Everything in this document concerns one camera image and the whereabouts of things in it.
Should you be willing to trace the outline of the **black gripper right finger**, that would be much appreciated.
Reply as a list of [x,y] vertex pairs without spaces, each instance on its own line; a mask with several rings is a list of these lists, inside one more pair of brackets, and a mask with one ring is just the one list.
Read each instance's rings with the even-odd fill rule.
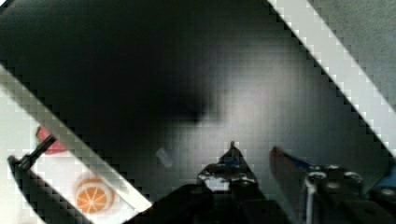
[[338,165],[314,165],[273,147],[270,167],[300,224],[395,224],[395,188],[363,192],[363,178]]

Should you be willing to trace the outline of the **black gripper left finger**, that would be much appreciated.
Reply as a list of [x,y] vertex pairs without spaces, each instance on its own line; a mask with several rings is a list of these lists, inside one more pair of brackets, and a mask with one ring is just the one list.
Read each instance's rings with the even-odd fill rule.
[[260,190],[235,143],[184,185],[124,224],[292,224]]

